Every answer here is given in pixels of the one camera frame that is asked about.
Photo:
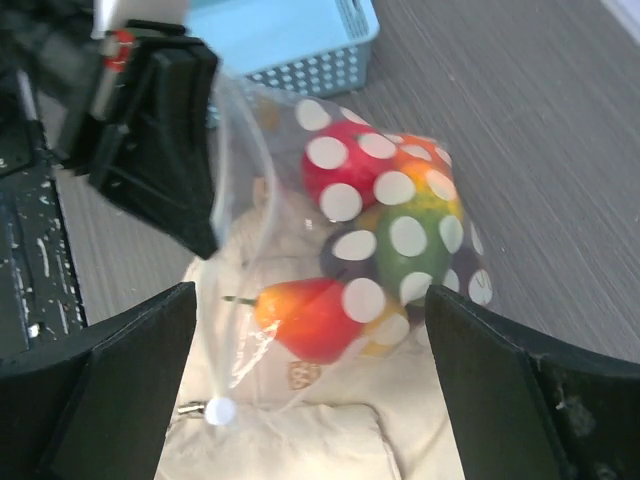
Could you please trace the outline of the red yellow fake pear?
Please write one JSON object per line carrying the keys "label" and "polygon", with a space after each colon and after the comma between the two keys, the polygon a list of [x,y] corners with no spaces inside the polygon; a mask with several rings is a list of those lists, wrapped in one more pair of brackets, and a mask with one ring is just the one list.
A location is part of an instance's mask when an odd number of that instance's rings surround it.
{"label": "red yellow fake pear", "polygon": [[321,365],[337,361],[387,303],[383,289],[368,278],[288,281],[264,288],[254,299],[223,299],[251,306],[263,332],[299,359]]}

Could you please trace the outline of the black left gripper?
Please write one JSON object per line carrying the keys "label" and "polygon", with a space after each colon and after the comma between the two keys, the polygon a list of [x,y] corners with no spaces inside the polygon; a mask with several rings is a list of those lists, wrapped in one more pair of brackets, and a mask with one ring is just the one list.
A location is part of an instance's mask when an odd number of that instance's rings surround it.
{"label": "black left gripper", "polygon": [[64,117],[62,167],[201,258],[218,248],[206,120],[216,55],[193,37],[136,38],[131,1],[4,1],[1,125]]}

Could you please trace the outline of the clear polka dot zip bag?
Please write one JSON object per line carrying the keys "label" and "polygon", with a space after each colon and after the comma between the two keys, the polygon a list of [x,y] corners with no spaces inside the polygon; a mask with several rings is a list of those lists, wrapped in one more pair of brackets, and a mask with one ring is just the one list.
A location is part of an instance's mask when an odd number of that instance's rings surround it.
{"label": "clear polka dot zip bag", "polygon": [[[379,129],[352,110],[333,102],[254,83],[243,87],[238,78],[227,75],[217,80],[214,101],[219,112],[219,169],[218,197],[212,212],[212,223],[221,243],[218,253],[226,245],[233,223],[248,210],[253,198],[253,182],[260,178],[268,186],[269,199],[265,219],[259,229],[259,243],[250,258],[247,273],[253,274],[259,263],[266,258],[285,218],[286,195],[295,192],[302,195],[331,226],[331,232],[320,244],[317,256],[318,274],[297,280],[331,278],[322,273],[319,262],[325,240],[338,229],[358,228],[355,221],[368,208],[353,220],[330,221],[312,200],[304,185],[301,167],[304,147],[320,131],[341,121],[367,125],[383,135],[394,132]],[[481,306],[489,307],[495,302],[495,294],[490,273],[485,265],[484,246],[476,225],[464,209],[460,195],[459,198],[464,212],[463,242],[460,249],[453,254],[450,269],[443,282],[432,286],[445,286]],[[412,327],[424,328],[422,307],[426,295],[418,304],[403,305],[383,286],[378,269],[377,275],[378,278],[372,281],[383,289],[387,300],[386,307],[376,320],[365,326],[361,336],[332,364],[346,359],[350,352],[364,354],[366,347],[363,340],[371,337],[376,328],[387,324],[392,314],[402,314]],[[242,291],[229,296],[254,299],[264,288],[278,283],[262,287],[253,297],[247,297]]]}

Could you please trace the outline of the dark purple fake plum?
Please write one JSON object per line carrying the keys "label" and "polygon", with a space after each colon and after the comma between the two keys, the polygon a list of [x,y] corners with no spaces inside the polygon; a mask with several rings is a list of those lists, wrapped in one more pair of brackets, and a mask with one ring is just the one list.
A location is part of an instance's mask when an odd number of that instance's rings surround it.
{"label": "dark purple fake plum", "polygon": [[374,254],[377,240],[373,232],[355,227],[336,230],[324,242],[320,253],[322,273],[342,282],[356,278],[376,280]]}

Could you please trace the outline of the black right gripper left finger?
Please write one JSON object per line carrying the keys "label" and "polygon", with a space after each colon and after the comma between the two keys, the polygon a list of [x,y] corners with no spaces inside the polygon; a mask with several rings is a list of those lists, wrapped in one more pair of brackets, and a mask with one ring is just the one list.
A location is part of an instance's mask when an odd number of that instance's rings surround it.
{"label": "black right gripper left finger", "polygon": [[2,478],[153,478],[195,326],[180,283],[2,360]]}

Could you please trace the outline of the red fake apple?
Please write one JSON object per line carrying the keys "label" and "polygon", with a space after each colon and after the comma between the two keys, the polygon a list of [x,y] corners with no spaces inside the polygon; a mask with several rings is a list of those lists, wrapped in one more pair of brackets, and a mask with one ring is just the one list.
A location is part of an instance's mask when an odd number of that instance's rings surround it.
{"label": "red fake apple", "polygon": [[333,123],[304,147],[304,185],[332,222],[353,220],[376,203],[401,205],[417,187],[395,164],[397,154],[396,144],[370,126]]}

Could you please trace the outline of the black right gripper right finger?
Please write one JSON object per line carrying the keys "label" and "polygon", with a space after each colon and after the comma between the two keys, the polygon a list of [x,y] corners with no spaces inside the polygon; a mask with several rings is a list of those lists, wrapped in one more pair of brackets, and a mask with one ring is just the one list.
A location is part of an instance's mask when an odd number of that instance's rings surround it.
{"label": "black right gripper right finger", "polygon": [[468,479],[639,477],[639,366],[429,288],[426,329]]}

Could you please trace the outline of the orange fake fruit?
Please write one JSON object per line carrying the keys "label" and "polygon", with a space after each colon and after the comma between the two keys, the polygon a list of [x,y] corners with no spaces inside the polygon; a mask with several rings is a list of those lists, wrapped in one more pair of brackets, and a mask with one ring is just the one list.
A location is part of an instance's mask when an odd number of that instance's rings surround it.
{"label": "orange fake fruit", "polygon": [[384,207],[403,206],[418,213],[438,211],[464,219],[453,181],[451,158],[434,139],[410,134],[384,133],[397,152],[392,167],[374,182],[374,204],[355,221],[373,231]]}

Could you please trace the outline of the green fake fruit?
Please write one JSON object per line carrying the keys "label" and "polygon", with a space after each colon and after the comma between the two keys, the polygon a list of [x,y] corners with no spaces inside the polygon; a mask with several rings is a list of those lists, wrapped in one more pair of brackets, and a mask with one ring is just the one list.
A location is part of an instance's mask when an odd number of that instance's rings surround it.
{"label": "green fake fruit", "polygon": [[418,304],[443,282],[463,242],[463,224],[439,209],[394,206],[376,224],[375,261],[380,281],[401,304]]}

